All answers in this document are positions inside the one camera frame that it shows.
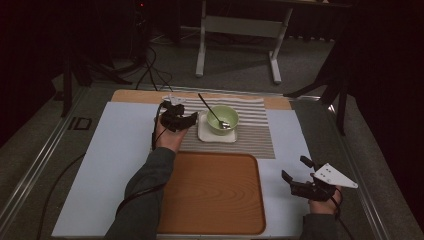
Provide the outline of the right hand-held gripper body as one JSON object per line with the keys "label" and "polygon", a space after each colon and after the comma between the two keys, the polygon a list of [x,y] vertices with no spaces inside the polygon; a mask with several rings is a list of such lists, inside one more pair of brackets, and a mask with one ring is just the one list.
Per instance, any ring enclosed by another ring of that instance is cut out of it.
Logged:
{"label": "right hand-held gripper body", "polygon": [[311,182],[296,182],[289,178],[291,194],[308,200],[328,201],[337,186],[357,189],[358,184],[345,176],[329,163],[324,164],[312,174]]}

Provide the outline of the striped placemat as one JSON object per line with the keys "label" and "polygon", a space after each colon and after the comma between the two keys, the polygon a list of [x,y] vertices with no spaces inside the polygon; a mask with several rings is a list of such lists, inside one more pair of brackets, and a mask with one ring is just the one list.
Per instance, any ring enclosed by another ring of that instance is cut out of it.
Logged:
{"label": "striped placemat", "polygon": [[[185,116],[194,112],[207,113],[207,107],[198,97],[183,98]],[[206,152],[238,152],[249,153],[256,158],[273,159],[275,157],[271,139],[269,121],[265,108],[265,102],[261,98],[242,99],[236,97],[213,97],[206,98],[211,106],[226,105],[232,107],[239,115],[239,123],[235,131],[237,141],[234,143],[203,142],[198,138],[198,119],[196,126],[191,127],[182,143],[183,151],[206,151]]]}

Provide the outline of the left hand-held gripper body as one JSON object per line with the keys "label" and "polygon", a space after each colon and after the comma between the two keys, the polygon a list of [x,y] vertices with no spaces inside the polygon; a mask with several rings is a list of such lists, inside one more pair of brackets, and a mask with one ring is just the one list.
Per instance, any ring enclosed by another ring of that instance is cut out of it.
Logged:
{"label": "left hand-held gripper body", "polygon": [[160,107],[165,109],[165,111],[162,113],[162,119],[160,120],[160,123],[170,131],[175,132],[190,128],[188,127],[189,116],[184,117],[184,114],[177,115],[175,113],[175,106],[178,104],[183,105],[183,102],[183,98],[169,94],[168,97],[165,98],[160,104]]}

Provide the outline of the metal spoon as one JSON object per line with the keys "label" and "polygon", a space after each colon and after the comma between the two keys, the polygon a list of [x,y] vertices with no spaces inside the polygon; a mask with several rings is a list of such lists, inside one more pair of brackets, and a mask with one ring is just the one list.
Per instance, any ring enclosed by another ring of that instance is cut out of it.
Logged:
{"label": "metal spoon", "polygon": [[200,100],[203,102],[203,104],[208,108],[209,112],[215,117],[215,119],[218,121],[219,126],[221,129],[230,129],[230,124],[222,121],[218,118],[218,116],[214,113],[214,111],[212,110],[212,108],[207,104],[207,102],[204,100],[204,98],[202,97],[202,95],[200,93],[197,94],[198,97],[200,98]]}

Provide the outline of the dark equipment tower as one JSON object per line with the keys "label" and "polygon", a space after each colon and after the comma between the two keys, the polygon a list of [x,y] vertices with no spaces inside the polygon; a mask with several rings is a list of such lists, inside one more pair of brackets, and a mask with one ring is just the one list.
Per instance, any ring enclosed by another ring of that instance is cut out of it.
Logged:
{"label": "dark equipment tower", "polygon": [[133,27],[131,39],[131,57],[139,64],[146,61],[146,51],[150,35],[150,0],[132,0]]}

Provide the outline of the light blue table mat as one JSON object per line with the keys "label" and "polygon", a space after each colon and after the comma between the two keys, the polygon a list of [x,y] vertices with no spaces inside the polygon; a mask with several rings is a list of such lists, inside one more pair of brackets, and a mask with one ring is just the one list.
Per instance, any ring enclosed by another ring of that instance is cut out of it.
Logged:
{"label": "light blue table mat", "polygon": [[[265,104],[275,157],[256,158],[261,181],[266,228],[259,235],[177,235],[161,238],[285,238],[297,237],[307,202],[291,194],[282,179],[287,171],[305,182],[310,170],[300,162],[309,153],[294,111]],[[124,199],[128,181],[146,162],[158,104],[110,102],[76,175],[52,232],[55,237],[103,237]]]}

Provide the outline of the black metal stand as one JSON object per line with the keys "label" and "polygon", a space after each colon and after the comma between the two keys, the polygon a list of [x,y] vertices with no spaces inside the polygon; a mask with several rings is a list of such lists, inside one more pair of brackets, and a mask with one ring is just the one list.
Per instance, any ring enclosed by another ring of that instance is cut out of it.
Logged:
{"label": "black metal stand", "polygon": [[63,90],[60,91],[60,97],[63,101],[62,117],[68,115],[73,105],[72,80],[76,79],[81,86],[90,86],[92,84],[89,67],[92,67],[95,71],[115,83],[131,85],[131,82],[120,78],[80,51],[75,49],[66,50],[63,55]]}
{"label": "black metal stand", "polygon": [[336,111],[336,126],[341,135],[344,132],[344,119],[349,86],[348,63],[352,54],[348,48],[349,40],[341,34],[334,43],[329,55],[318,72],[314,82],[292,93],[286,93],[285,97],[298,98],[321,86],[326,86],[319,101],[329,107],[336,98],[339,99]]}

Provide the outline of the black floor socket box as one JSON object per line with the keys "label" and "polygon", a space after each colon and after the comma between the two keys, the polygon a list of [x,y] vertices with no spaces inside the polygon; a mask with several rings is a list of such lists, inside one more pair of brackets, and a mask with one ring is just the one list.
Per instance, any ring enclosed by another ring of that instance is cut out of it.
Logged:
{"label": "black floor socket box", "polygon": [[90,129],[91,125],[92,125],[91,118],[73,117],[68,126],[68,130],[86,131]]}

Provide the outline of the white table frame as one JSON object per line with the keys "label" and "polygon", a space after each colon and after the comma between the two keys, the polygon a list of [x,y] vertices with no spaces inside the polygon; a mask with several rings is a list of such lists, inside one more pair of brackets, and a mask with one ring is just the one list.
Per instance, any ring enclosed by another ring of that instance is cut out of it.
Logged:
{"label": "white table frame", "polygon": [[224,33],[255,37],[273,38],[276,40],[273,50],[268,52],[269,65],[275,84],[281,84],[282,78],[278,65],[278,54],[283,43],[293,10],[298,7],[326,7],[335,9],[349,9],[350,3],[332,3],[330,0],[227,0],[230,3],[275,3],[286,8],[283,19],[280,21],[236,18],[228,16],[214,16],[207,14],[207,0],[201,0],[200,46],[198,50],[195,75],[204,75],[206,56],[206,33]]}

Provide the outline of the green bowl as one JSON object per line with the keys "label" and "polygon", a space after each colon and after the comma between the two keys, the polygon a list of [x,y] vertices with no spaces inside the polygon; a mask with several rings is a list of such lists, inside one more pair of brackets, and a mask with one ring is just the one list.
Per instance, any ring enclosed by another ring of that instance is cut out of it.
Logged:
{"label": "green bowl", "polygon": [[215,117],[209,111],[207,111],[207,123],[214,133],[217,135],[224,135],[229,133],[231,130],[236,129],[239,123],[239,115],[232,107],[226,105],[217,105],[212,107],[212,110],[220,120],[230,124],[230,129],[221,129]]}

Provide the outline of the white square plate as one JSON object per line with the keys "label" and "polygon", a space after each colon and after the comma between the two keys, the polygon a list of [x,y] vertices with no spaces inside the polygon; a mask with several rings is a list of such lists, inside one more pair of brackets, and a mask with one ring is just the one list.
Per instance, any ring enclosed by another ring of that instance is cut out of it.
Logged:
{"label": "white square plate", "polygon": [[202,111],[198,115],[198,138],[203,142],[215,142],[215,143],[234,143],[237,141],[237,133],[235,130],[231,130],[229,133],[224,135],[217,135],[214,133],[207,123],[207,113]]}

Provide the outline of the brown wooden tray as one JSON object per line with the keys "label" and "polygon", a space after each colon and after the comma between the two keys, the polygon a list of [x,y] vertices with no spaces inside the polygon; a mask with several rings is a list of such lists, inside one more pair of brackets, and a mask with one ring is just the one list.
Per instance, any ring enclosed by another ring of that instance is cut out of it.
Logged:
{"label": "brown wooden tray", "polygon": [[266,228],[257,160],[180,152],[164,190],[161,234],[259,235]]}

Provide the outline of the person's left hand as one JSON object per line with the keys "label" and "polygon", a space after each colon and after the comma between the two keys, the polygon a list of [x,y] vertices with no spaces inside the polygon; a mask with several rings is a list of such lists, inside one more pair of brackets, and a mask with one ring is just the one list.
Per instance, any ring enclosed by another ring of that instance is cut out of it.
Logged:
{"label": "person's left hand", "polygon": [[159,116],[155,119],[156,127],[153,143],[156,147],[168,148],[177,153],[188,130],[184,129],[175,132],[170,131],[160,123],[161,119],[162,116]]}

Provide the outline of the person's right hand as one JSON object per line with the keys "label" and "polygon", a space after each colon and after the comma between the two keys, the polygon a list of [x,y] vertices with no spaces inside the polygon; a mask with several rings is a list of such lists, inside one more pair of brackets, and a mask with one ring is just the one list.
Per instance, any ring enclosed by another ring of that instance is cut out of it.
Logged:
{"label": "person's right hand", "polygon": [[311,214],[335,215],[342,202],[341,189],[338,188],[334,195],[326,202],[309,200],[309,209]]}

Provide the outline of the metal floor rail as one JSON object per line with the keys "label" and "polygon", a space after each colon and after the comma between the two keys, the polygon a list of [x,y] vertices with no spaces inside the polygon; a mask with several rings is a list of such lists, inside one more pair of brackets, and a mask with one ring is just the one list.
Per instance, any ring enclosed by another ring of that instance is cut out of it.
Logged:
{"label": "metal floor rail", "polygon": [[8,231],[88,91],[87,87],[76,91],[64,117],[59,102],[48,102],[0,148],[0,237]]}
{"label": "metal floor rail", "polygon": [[346,127],[344,127],[345,134],[342,134],[341,130],[337,127],[337,109],[333,105],[329,105],[326,110],[328,111],[327,115],[334,122],[333,131],[338,135],[342,152],[345,154],[344,165],[349,168],[350,175],[358,184],[358,189],[356,190],[357,198],[366,217],[366,223],[373,233],[373,238],[374,240],[391,240],[390,234],[383,223],[382,215],[378,211],[378,207],[372,196],[374,190],[369,189],[369,184],[366,183],[366,177],[369,176],[367,173],[368,167],[360,169],[362,166],[360,161],[367,160],[367,157],[356,156],[353,145],[349,142],[348,135],[346,134]]}

